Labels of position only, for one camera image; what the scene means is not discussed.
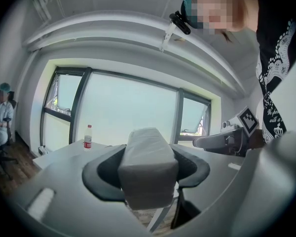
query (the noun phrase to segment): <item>window pane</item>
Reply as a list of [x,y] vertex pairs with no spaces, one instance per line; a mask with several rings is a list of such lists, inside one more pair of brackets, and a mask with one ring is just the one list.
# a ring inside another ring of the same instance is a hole
[[69,122],[45,113],[44,123],[44,145],[49,150],[55,151],[68,145]]
[[170,142],[177,93],[128,79],[92,74],[79,110],[76,140],[88,124],[92,141],[126,144],[134,129],[156,127]]
[[77,92],[81,77],[59,75],[58,78],[58,108],[71,110],[73,107],[74,96]]
[[81,77],[56,75],[50,87],[46,107],[70,115]]
[[181,133],[199,133],[202,132],[203,116],[207,110],[207,106],[199,102],[184,98]]

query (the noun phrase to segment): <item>white foam block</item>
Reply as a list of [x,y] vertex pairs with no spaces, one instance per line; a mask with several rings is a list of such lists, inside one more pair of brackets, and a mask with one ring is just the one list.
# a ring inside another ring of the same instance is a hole
[[178,170],[171,147],[156,128],[133,131],[118,168],[129,206],[133,210],[169,206]]

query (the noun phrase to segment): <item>man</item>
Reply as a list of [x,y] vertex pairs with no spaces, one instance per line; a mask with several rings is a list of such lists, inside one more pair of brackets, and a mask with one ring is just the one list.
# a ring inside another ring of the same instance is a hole
[[10,91],[10,85],[6,82],[0,85],[0,146],[7,142],[7,122],[4,118],[13,118],[13,107],[11,103],[8,102]]

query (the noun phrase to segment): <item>wooden floor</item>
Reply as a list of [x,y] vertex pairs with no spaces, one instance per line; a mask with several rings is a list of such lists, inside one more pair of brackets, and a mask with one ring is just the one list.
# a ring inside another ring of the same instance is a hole
[[[12,176],[13,180],[9,180],[7,175],[0,167],[0,190],[5,196],[9,196],[16,188],[29,179],[34,177],[38,172],[38,168],[33,164],[33,155],[30,153],[28,146],[22,141],[20,137],[16,137],[16,142],[11,146],[7,146],[5,151],[8,157],[18,159],[19,163],[6,163],[6,169]],[[176,211],[177,202],[175,201],[170,208],[164,221],[153,232],[155,236],[167,235],[171,232],[170,225]],[[156,210],[139,210],[132,211],[138,220],[147,227]]]
[[28,146],[16,137],[16,142],[11,146],[6,146],[4,150],[8,153],[8,157],[18,159],[18,164],[7,162],[5,164],[8,173],[13,180],[9,180],[8,176],[0,167],[0,190],[5,195],[10,195],[16,188],[31,179],[38,173],[38,168],[33,164],[33,156],[29,151]]

